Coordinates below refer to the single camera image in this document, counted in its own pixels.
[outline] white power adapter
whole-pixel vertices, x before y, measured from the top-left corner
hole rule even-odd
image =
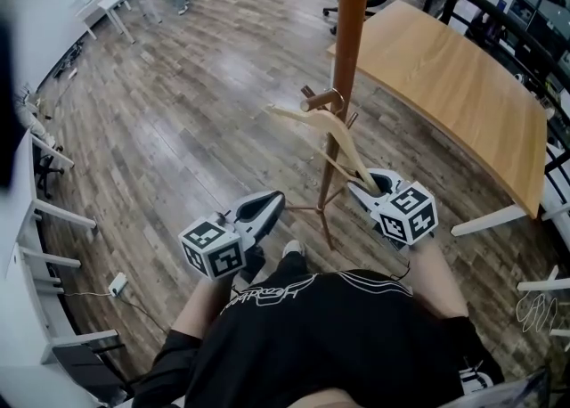
[[[119,272],[118,275],[113,280],[113,283],[109,285],[109,292],[114,298],[121,293],[121,290],[125,288],[126,285],[126,275]]]

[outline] metal railing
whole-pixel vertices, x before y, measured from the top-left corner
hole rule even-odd
[[[567,199],[564,193],[560,191],[551,173],[554,169],[558,169],[570,185],[570,178],[562,168],[562,165],[570,160],[570,118],[561,108],[558,99],[546,86],[544,78],[551,74],[560,85],[570,92],[570,77],[560,68],[550,53],[539,44],[534,37],[526,32],[516,20],[509,17],[505,12],[489,1],[466,0],[480,10],[480,13],[472,21],[465,20],[459,14],[455,13],[455,6],[460,0],[442,0],[440,3],[437,1],[438,0],[426,0],[423,11],[437,17],[445,24],[449,24],[450,20],[454,18],[467,25],[466,37],[469,37],[503,65],[507,63],[508,67],[506,67],[511,73],[517,71],[526,76],[527,82],[525,86],[536,94],[542,105],[555,111],[554,116],[549,118],[547,123],[549,140],[553,142],[553,145],[557,145],[558,148],[562,150],[562,153],[555,155],[549,147],[546,147],[551,161],[545,166],[544,174],[552,183],[562,203],[566,204],[570,198]],[[484,25],[476,22],[476,20],[482,20],[483,14],[489,17]],[[540,64],[540,75],[543,78],[537,77],[535,73],[537,68],[533,67],[534,70],[530,70],[517,57],[517,52],[516,54],[512,54],[512,52],[501,45],[496,33],[500,33],[502,29],[508,31],[518,40],[517,49],[519,52],[525,49],[527,52],[533,54],[533,57],[537,59],[537,62]]]

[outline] wooden hanger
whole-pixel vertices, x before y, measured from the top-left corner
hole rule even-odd
[[[368,169],[366,166],[364,166],[364,163],[362,163],[360,155],[354,146],[353,138],[348,132],[348,128],[341,119],[335,117],[328,110],[311,110],[309,112],[300,112],[283,109],[282,107],[277,107],[274,104],[265,106],[265,111],[273,113],[275,115],[280,115],[282,117],[295,119],[296,121],[300,121],[306,125],[316,127],[323,133],[330,133],[335,138],[345,155],[351,160],[354,169],[360,174],[360,177],[363,180],[362,186],[364,186],[370,193],[380,194],[380,190],[376,185],[376,182],[374,182],[372,179],[370,173],[368,172]],[[330,164],[332,164],[332,166],[335,167],[343,176],[349,178],[351,181],[354,181],[354,178],[351,177],[337,162],[335,162],[334,159],[326,156],[322,150],[316,148],[314,149],[317,150],[319,154],[323,155],[325,159]]]

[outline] wooden floor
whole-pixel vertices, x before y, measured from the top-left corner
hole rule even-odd
[[[325,50],[335,40],[329,33],[335,19],[322,16],[331,0],[192,0],[182,17],[173,0],[153,1],[160,25],[122,8],[136,44],[104,20],[94,30],[98,41],[85,38],[77,76],[49,79],[41,90],[51,101],[49,127],[76,161],[53,180],[53,203],[99,223],[93,236],[47,217],[44,232],[52,253],[82,261],[81,269],[62,274],[67,292],[105,292],[124,272],[125,298],[167,328],[197,281],[176,240],[186,225],[261,190],[279,189],[295,203],[316,201],[323,161],[298,135],[320,141],[262,108],[269,102],[294,108],[304,84],[315,91],[327,86]],[[563,342],[546,332],[523,334],[515,316],[517,283],[545,277],[557,260],[542,224],[524,218],[452,237],[455,224],[502,208],[509,198],[369,79],[357,77],[353,97],[360,116],[352,133],[365,164],[395,169],[435,194],[436,238],[505,374],[523,376],[546,358],[559,368]],[[293,238],[307,244],[314,270],[403,273],[405,261],[370,229],[352,199],[338,197],[327,215],[337,250],[328,250],[316,216],[284,212],[264,240],[262,276]],[[164,338],[152,321],[110,298],[68,301],[82,331],[118,330],[126,351],[111,354],[127,377],[149,369]]]

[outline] coat rack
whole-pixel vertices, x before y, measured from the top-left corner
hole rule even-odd
[[[358,60],[358,51],[360,49],[365,11],[366,0],[338,0],[337,50],[333,86],[329,91],[318,95],[314,95],[308,87],[305,87],[302,91],[307,99],[301,103],[302,110],[318,109],[330,103],[330,111],[346,122],[348,104],[353,91],[354,74],[356,72],[356,61]],[[346,123],[347,127],[354,123],[355,115],[353,114],[348,120]],[[336,162],[338,157],[338,144],[331,134],[327,135],[326,155],[327,163],[322,172],[321,191],[319,192],[317,204],[315,206],[288,206],[287,208],[290,210],[312,210],[316,212],[321,218],[322,230],[329,248],[334,249],[324,210],[342,192],[344,185],[328,196],[335,170],[331,161]]]

